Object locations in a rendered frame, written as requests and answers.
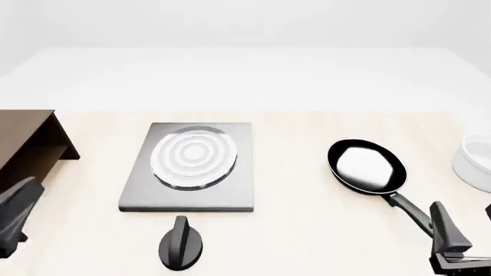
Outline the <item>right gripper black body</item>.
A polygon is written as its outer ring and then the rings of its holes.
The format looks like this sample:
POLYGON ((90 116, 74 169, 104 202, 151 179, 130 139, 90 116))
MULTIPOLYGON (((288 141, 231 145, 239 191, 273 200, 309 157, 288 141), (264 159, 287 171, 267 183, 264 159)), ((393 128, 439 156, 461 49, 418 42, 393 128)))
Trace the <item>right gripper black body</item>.
POLYGON ((491 274, 491 257, 432 251, 429 261, 435 274, 491 274))

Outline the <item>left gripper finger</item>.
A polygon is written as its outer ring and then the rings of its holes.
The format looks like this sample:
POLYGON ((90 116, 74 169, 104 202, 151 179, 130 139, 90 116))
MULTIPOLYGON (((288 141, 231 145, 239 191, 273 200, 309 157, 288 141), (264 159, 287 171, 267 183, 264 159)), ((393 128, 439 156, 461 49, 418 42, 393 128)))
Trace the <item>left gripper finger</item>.
POLYGON ((41 183, 29 176, 0 193, 0 258, 9 258, 18 243, 28 240, 22 229, 43 192, 41 183))

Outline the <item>black frying pan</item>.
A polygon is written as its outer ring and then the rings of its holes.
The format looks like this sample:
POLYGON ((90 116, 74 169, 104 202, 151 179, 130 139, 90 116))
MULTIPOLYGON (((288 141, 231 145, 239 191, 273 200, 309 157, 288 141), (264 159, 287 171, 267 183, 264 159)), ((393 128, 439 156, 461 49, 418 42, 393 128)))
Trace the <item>black frying pan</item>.
POLYGON ((433 236, 430 217, 398 192, 407 182, 408 171, 387 147, 361 138, 344 138, 331 144, 326 160, 343 186, 362 195, 382 197, 389 206, 404 211, 425 234, 433 236))

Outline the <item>round black stove knob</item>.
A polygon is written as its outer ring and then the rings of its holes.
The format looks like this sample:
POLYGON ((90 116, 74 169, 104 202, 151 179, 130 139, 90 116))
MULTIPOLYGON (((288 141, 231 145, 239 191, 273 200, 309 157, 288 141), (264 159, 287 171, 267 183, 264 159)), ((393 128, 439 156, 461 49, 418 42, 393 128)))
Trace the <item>round black stove knob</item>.
POLYGON ((160 261, 171 271, 185 271, 197 263, 202 253, 202 236, 185 215, 178 215, 173 228, 160 241, 160 261))

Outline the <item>flat grey stove plate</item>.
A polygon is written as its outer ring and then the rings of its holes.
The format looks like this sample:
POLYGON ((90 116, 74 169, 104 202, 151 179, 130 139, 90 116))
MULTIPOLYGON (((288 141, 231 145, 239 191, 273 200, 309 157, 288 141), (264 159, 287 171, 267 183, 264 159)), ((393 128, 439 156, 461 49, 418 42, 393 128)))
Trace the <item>flat grey stove plate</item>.
POLYGON ((150 124, 118 208, 122 212, 253 211, 252 124, 150 124))

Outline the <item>white round bowl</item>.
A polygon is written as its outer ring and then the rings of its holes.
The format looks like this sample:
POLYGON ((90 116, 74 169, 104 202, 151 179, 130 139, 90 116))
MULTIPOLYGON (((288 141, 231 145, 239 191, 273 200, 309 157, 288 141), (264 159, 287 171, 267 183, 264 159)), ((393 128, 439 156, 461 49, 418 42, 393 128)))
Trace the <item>white round bowl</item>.
POLYGON ((462 138, 452 169, 469 186, 491 193, 491 133, 462 138))

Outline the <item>brown wooden cabinet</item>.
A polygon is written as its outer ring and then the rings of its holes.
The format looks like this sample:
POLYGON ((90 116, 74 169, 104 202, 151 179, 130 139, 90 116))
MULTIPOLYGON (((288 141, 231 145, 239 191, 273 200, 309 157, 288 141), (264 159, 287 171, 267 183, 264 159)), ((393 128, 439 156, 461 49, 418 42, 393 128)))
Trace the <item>brown wooden cabinet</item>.
POLYGON ((80 155, 53 110, 0 110, 0 192, 80 155))

